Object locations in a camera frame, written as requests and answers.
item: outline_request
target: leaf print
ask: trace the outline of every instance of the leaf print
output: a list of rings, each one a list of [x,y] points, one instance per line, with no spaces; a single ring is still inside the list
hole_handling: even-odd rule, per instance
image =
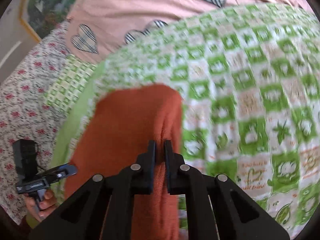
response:
[[[303,61],[302,61],[300,58],[297,58],[296,64],[297,64],[299,67],[301,67],[301,66],[303,66]]]
[[[269,72],[267,69],[264,69],[264,70],[261,71],[261,76],[262,76],[263,78],[267,79],[267,78],[270,78],[270,77],[271,77],[271,74],[270,74],[270,72]]]
[[[251,41],[253,39],[253,37],[251,35],[245,34],[243,36],[244,41],[248,44],[249,41]]]
[[[221,79],[220,82],[215,83],[215,86],[221,89],[224,89],[224,87],[226,86],[226,80],[225,79]]]
[[[217,145],[217,149],[218,150],[223,150],[227,144],[228,144],[228,136],[226,135],[226,133],[223,133],[223,135],[218,135],[218,138],[217,138],[217,142],[216,142],[216,145]]]
[[[290,213],[291,203],[284,205],[277,213],[275,219],[280,225],[285,225],[288,222],[288,220],[290,219],[290,217],[291,217],[291,213]]]
[[[279,145],[282,143],[282,141],[284,140],[284,137],[287,136],[291,136],[291,133],[289,132],[289,127],[285,126],[287,123],[287,121],[284,122],[284,125],[280,125],[278,122],[278,126],[276,128],[273,128],[272,130],[277,132],[277,138],[278,138],[278,143]]]

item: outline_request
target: red floral print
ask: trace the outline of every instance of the red floral print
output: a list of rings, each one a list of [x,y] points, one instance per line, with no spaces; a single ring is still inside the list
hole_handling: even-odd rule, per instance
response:
[[[4,121],[1,121],[0,122],[0,128],[4,128],[4,127],[6,127],[7,126],[7,124],[4,122]]]
[[[10,143],[10,145],[12,145],[16,140],[15,139],[9,139],[8,142]]]
[[[30,89],[30,87],[28,85],[22,86],[21,89],[23,91],[28,91]]]
[[[29,117],[37,116],[36,112],[34,111],[29,111],[28,115]]]
[[[18,111],[12,112],[11,115],[13,118],[20,117],[20,113]]]
[[[42,63],[40,61],[36,61],[33,63],[33,65],[35,65],[36,67],[41,67]]]
[[[37,129],[36,131],[37,131],[38,134],[45,134],[44,129]]]
[[[49,65],[49,69],[52,70],[52,71],[56,70],[56,68],[53,65]]]
[[[7,171],[11,171],[11,170],[13,170],[13,165],[12,165],[11,163],[8,163],[8,164],[5,166],[5,169],[6,169]]]
[[[15,197],[13,194],[7,194],[7,198],[8,198],[10,201],[16,199],[16,197]]]
[[[14,95],[13,94],[7,94],[6,96],[5,96],[5,99],[7,99],[7,100],[9,100],[9,99],[11,99],[11,98],[14,98]]]
[[[19,75],[22,75],[22,74],[25,74],[26,73],[26,71],[24,70],[24,69],[20,69],[19,71],[18,71],[18,74]]]

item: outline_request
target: cartoon print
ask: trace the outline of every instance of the cartoon print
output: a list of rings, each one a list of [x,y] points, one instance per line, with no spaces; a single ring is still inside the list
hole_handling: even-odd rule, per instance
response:
[[[218,135],[216,138],[216,145],[218,150],[224,150],[229,142],[228,136],[226,133]]]
[[[319,187],[313,184],[302,189],[299,193],[299,206],[297,211],[297,225],[306,223],[319,204]]]
[[[271,162],[273,178],[268,180],[268,185],[272,186],[272,192],[289,192],[298,188],[300,158],[297,152],[272,155]]]
[[[268,151],[268,135],[264,118],[239,122],[241,154],[256,155],[258,152]]]
[[[292,120],[296,126],[298,142],[309,142],[317,136],[312,112],[309,107],[296,108],[291,112]]]
[[[186,160],[204,159],[207,133],[208,131],[203,129],[183,130],[184,145],[181,154]]]
[[[267,112],[281,111],[289,107],[288,101],[282,90],[281,84],[272,84],[260,88],[263,105]]]

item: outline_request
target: orange towel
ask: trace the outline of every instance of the orange towel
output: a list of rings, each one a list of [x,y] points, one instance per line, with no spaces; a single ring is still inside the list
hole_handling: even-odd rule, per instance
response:
[[[167,193],[163,142],[170,139],[174,152],[178,152],[180,135],[181,97],[175,90],[152,85],[107,95],[97,104],[71,159],[78,174],[66,180],[65,197],[94,174],[119,173],[146,152],[149,140],[155,140],[154,191],[152,195],[135,196],[131,239],[178,239],[177,197]]]

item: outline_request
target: green patterned blanket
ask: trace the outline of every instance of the green patterned blanket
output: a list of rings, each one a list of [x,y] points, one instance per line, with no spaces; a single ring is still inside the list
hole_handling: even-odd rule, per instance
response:
[[[180,92],[181,154],[227,174],[296,236],[319,203],[320,25],[281,4],[215,10],[120,49],[101,63],[57,138],[68,160],[99,97],[153,82]],[[55,185],[62,196],[63,185]],[[180,228],[187,230],[180,199]]]

